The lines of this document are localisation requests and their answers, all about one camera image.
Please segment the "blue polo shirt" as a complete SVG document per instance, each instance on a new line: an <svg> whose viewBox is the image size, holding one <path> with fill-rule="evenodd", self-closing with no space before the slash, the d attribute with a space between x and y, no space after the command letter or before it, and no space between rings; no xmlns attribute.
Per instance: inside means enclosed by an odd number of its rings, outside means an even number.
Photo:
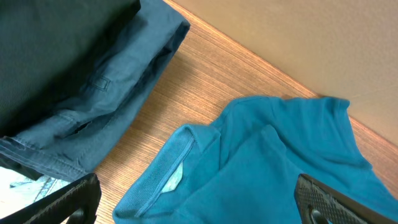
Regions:
<svg viewBox="0 0 398 224"><path fill-rule="evenodd" d="M253 96L211 124L178 128L113 211L116 223L299 223L308 174L397 219L397 200L360 153L349 102Z"/></svg>

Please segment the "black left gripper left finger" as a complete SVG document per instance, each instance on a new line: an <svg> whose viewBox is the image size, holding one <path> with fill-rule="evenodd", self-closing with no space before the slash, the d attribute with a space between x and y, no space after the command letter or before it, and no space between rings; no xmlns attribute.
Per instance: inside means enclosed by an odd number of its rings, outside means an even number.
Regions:
<svg viewBox="0 0 398 224"><path fill-rule="evenodd" d="M100 181L90 173L1 219L1 224L94 224L100 199Z"/></svg>

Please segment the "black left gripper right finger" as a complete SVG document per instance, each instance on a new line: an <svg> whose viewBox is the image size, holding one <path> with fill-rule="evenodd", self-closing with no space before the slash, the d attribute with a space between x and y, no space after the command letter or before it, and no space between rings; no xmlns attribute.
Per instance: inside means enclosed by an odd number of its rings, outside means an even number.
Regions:
<svg viewBox="0 0 398 224"><path fill-rule="evenodd" d="M294 192L302 224L397 224L307 174Z"/></svg>

